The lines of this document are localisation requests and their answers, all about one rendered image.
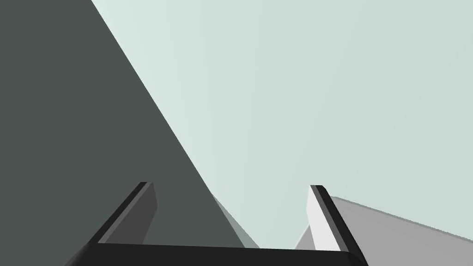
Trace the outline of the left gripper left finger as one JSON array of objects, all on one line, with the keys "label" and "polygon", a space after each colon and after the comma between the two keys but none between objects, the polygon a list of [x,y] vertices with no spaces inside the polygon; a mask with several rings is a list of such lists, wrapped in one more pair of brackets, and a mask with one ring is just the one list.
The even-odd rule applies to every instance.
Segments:
[{"label": "left gripper left finger", "polygon": [[157,206],[153,183],[140,182],[88,243],[142,244]]}]

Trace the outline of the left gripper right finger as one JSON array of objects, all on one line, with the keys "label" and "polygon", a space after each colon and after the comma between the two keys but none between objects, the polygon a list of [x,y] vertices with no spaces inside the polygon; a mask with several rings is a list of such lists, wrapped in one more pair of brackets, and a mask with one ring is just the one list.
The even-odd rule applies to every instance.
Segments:
[{"label": "left gripper right finger", "polygon": [[356,241],[322,185],[309,187],[306,212],[316,250],[358,252]]}]

